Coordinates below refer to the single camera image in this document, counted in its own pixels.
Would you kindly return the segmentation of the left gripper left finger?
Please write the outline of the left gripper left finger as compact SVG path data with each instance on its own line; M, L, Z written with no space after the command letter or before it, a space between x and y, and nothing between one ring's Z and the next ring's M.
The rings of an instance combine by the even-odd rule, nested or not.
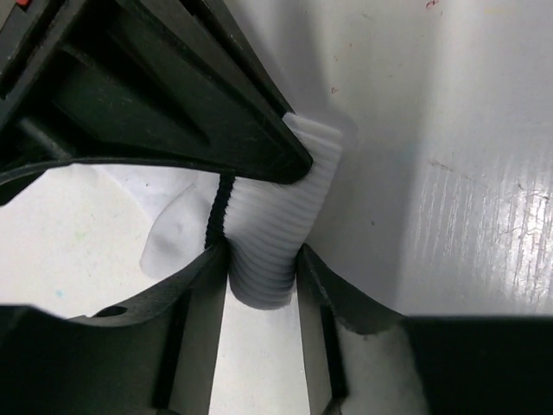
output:
M1 308L4 414L206 414L228 248L91 317Z

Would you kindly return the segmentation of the white sock with black stripes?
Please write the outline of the white sock with black stripes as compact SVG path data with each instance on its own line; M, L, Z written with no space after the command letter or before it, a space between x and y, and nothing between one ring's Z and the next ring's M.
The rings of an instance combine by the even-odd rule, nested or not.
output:
M344 131L293 113L283 117L313 158L299 182L281 185L238 177L222 207L222 235L231 248L232 292L258 310L289 303L296 255L307 240L351 140ZM152 279L185 268L205 249L215 227L220 174L170 167L106 164L96 168L127 191L153 221L140 258Z

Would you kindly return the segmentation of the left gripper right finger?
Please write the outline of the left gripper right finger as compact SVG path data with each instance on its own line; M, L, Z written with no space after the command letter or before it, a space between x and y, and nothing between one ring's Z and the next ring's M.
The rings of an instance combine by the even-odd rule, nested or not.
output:
M349 394L338 328L373 335L399 324L433 414L550 414L549 316L404 317L333 272L308 245L296 256L302 352L313 414Z

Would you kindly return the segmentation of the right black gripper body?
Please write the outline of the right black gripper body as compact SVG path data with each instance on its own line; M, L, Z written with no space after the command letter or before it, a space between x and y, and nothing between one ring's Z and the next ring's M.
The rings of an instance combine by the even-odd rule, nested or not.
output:
M222 1L4 1L1 201L81 164L290 184L312 158Z

